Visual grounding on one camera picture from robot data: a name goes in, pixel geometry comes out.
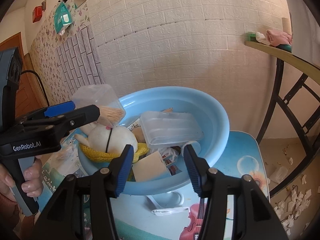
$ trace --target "plush toy ear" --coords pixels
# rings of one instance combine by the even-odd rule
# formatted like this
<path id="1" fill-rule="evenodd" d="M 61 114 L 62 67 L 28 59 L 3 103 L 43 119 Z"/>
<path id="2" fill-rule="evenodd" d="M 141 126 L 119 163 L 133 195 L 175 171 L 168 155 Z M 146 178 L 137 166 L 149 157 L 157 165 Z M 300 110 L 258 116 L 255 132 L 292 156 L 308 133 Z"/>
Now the plush toy ear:
<path id="1" fill-rule="evenodd" d="M 85 145 L 85 146 L 87 146 L 87 147 L 90 147 L 90 144 L 89 144 L 89 141 L 86 139 L 86 138 L 84 138 L 81 134 L 75 134 L 74 135 L 74 138 L 78 141 L 78 142 L 80 142 L 80 143 L 82 143 L 83 145 Z"/>
<path id="2" fill-rule="evenodd" d="M 89 135 L 89 133 L 92 131 L 93 128 L 95 128 L 97 126 L 97 124 L 95 122 L 91 122 L 91 123 L 88 123 L 88 124 L 85 124 L 83 126 L 80 126 L 80 130 L 81 132 L 85 133 L 86 136 Z"/>

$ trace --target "red box on wall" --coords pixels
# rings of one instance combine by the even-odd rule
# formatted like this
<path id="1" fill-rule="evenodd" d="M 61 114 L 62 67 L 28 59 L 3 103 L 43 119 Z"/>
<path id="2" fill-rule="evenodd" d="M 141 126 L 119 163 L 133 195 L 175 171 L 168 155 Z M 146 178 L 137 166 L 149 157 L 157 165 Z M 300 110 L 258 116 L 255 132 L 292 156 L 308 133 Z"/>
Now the red box on wall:
<path id="1" fill-rule="evenodd" d="M 42 17 L 42 6 L 36 6 L 32 12 L 32 22 L 40 21 Z"/>

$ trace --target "screw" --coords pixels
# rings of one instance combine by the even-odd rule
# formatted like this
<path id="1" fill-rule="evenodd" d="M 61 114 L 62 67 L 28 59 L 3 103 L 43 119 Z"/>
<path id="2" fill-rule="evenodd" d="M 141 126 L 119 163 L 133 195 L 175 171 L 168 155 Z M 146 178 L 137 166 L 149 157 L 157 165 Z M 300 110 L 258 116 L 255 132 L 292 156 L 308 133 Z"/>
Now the screw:
<path id="1" fill-rule="evenodd" d="M 66 178 L 67 178 L 67 181 L 73 181 L 75 176 L 72 174 L 69 174 Z"/>
<path id="2" fill-rule="evenodd" d="M 218 170 L 216 168 L 209 168 L 208 171 L 212 174 L 217 174 Z"/>
<path id="3" fill-rule="evenodd" d="M 102 174 L 108 174 L 108 173 L 110 172 L 110 170 L 109 170 L 108 168 L 102 168 L 102 169 L 100 170 L 100 172 L 101 172 Z"/>
<path id="4" fill-rule="evenodd" d="M 245 181 L 251 181 L 251 180 L 252 180 L 252 177 L 251 177 L 250 175 L 248 175 L 248 174 L 245 174 L 245 175 L 243 175 L 243 179 L 244 179 Z"/>

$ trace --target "floor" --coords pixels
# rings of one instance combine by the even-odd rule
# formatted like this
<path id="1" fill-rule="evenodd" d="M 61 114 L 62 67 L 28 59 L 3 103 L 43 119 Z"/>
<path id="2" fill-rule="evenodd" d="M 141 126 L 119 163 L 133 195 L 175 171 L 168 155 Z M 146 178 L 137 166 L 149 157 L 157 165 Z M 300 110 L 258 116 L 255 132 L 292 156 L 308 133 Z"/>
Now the floor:
<path id="1" fill-rule="evenodd" d="M 276 170 L 277 167 L 284 166 L 291 172 L 303 159 L 305 152 L 303 147 L 297 138 L 289 139 L 263 139 L 260 143 L 260 151 L 262 158 L 264 160 L 267 176 L 270 177 L 271 174 Z M 293 165 L 289 164 L 289 158 L 293 159 Z M 290 229 L 291 235 L 289 239 L 296 239 L 300 233 L 305 228 L 305 224 L 311 222 L 315 213 L 320 207 L 320 194 L 317 193 L 318 186 L 320 186 L 320 155 L 318 155 L 313 162 L 308 166 L 308 168 L 297 177 L 294 182 L 289 185 L 287 189 L 283 189 L 277 195 L 271 199 L 271 205 L 276 206 L 281 200 L 285 200 L 286 197 L 290 194 L 288 199 L 285 201 L 284 211 L 287 210 L 288 202 L 291 201 L 291 190 L 293 185 L 298 186 L 298 192 L 302 191 L 305 194 L 305 191 L 311 189 L 312 195 L 309 198 L 311 200 L 310 205 L 305 209 L 297 220 L 294 221 L 293 227 Z M 307 183 L 302 185 L 301 178 L 303 175 L 306 175 Z M 269 190 L 272 190 L 277 184 L 273 181 L 269 184 Z M 281 216 L 281 220 L 284 220 L 288 217 L 290 213 L 285 212 Z"/>

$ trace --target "pink cloth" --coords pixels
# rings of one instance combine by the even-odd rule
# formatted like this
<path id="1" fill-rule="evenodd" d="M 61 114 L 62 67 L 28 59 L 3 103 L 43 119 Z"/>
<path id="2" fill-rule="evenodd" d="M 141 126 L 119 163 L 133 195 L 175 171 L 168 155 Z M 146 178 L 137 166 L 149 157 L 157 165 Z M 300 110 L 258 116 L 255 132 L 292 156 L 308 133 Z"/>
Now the pink cloth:
<path id="1" fill-rule="evenodd" d="M 280 30 L 267 30 L 267 40 L 274 47 L 280 44 L 292 45 L 292 36 Z"/>

